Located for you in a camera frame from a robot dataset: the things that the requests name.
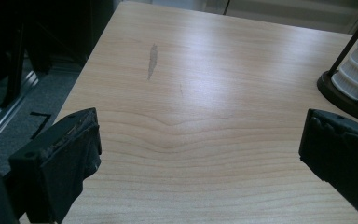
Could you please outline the metal floor rail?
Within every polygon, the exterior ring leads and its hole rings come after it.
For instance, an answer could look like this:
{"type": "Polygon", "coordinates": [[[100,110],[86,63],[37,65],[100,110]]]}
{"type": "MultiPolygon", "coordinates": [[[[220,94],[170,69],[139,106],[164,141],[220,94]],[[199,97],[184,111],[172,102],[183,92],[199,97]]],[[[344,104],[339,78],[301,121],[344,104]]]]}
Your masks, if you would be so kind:
{"type": "Polygon", "coordinates": [[[5,129],[14,115],[19,111],[26,95],[30,93],[39,79],[35,71],[31,71],[21,83],[20,94],[5,108],[0,108],[0,133],[5,129]]]}

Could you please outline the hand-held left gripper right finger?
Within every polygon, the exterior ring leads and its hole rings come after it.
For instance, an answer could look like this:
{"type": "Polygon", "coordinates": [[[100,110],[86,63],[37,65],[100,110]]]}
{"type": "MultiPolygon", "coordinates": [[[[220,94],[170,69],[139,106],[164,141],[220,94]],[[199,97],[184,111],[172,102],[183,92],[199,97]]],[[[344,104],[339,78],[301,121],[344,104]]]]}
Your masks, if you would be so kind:
{"type": "Polygon", "coordinates": [[[338,114],[308,111],[300,159],[358,211],[358,123],[338,114]]]}

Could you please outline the dark cup holder rack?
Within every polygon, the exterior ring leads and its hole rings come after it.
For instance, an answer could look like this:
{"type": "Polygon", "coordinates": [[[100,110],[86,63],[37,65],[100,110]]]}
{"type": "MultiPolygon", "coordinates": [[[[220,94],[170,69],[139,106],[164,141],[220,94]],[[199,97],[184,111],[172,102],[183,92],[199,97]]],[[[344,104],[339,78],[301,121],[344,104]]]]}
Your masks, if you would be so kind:
{"type": "Polygon", "coordinates": [[[317,81],[317,88],[320,93],[333,105],[337,106],[344,112],[358,118],[358,100],[352,100],[345,94],[341,93],[332,82],[332,76],[338,72],[339,67],[344,64],[351,53],[356,49],[358,43],[358,27],[341,51],[332,67],[324,72],[317,81]]]}

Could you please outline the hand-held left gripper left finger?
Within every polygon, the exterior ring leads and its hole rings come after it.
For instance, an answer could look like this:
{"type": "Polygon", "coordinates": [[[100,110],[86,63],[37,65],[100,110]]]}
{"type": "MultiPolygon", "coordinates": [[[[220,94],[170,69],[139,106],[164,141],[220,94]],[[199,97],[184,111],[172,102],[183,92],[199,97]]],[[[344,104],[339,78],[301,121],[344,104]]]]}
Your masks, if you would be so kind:
{"type": "Polygon", "coordinates": [[[15,215],[33,223],[61,223],[98,171],[102,154],[95,108],[72,113],[12,154],[9,191],[15,215]]]}

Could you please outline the black stand post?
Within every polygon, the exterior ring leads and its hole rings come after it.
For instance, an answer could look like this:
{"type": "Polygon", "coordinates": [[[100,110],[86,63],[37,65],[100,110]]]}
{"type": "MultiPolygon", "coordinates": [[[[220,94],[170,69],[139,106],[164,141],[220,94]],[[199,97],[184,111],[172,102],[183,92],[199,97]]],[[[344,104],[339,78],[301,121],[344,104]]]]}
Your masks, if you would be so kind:
{"type": "Polygon", "coordinates": [[[14,47],[11,55],[10,73],[7,80],[7,90],[5,98],[0,104],[1,108],[8,107],[21,92],[21,76],[24,58],[24,24],[20,23],[16,28],[14,47]]]}

